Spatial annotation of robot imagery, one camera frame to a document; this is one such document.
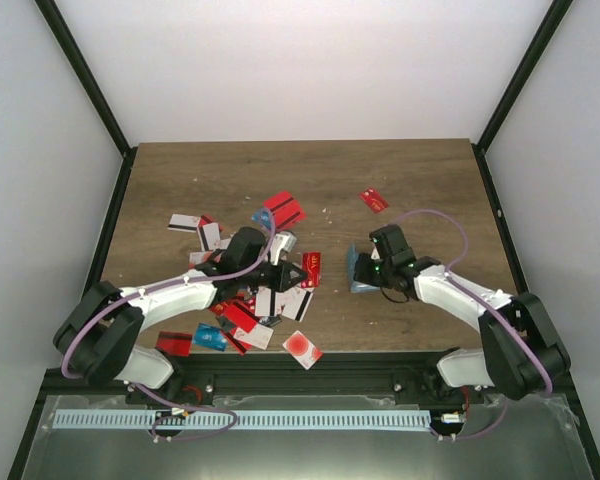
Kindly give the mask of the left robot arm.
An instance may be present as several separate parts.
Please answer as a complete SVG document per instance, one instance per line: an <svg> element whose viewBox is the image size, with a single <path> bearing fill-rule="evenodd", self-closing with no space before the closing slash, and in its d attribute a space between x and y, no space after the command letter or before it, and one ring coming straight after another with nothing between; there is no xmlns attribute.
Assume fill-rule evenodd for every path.
<svg viewBox="0 0 600 480"><path fill-rule="evenodd" d="M165 353L138 345L140 333L229 301L245 289L283 293L298 286L306 272L282 257L296 241L290 231L264 234L243 227L226 248L171 279L125 288L108 281L94 284L53 338L63 356L62 374L90 386L113 380L142 384L161 403L176 402L184 392L183 377Z"/></svg>

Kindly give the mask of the red VIP card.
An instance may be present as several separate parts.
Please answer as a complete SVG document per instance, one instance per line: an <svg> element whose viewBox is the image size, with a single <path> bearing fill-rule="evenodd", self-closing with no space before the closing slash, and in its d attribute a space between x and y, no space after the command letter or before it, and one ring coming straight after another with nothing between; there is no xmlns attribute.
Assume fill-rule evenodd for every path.
<svg viewBox="0 0 600 480"><path fill-rule="evenodd" d="M301 283L302 288L315 288L321 281L321 253L306 252L302 255L302 270L307 278Z"/></svg>

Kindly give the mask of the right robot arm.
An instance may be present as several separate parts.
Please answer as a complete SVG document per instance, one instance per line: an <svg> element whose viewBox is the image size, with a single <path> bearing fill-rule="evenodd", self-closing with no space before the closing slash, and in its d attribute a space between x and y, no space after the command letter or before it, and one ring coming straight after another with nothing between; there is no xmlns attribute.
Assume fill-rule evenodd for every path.
<svg viewBox="0 0 600 480"><path fill-rule="evenodd" d="M541 299L529 292L511 295L467 280L439 260L419 257L402 229L388 224L372 231L370 253L357 255L353 281L395 292L396 303L434 306L475 330L478 349L454 349L424 378L427 396L438 403L460 387L494 388L511 400L550 393L568 373L571 358Z"/></svg>

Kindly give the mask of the teal card holder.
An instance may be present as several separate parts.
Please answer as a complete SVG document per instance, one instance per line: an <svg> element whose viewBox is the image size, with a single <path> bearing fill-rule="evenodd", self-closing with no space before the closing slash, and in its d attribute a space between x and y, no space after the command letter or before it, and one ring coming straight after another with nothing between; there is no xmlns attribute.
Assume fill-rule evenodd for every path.
<svg viewBox="0 0 600 480"><path fill-rule="evenodd" d="M349 291L351 293L367 293L379 291L373 283L375 259L371 253L359 252L355 244L351 244L346 254L346 267Z"/></svg>

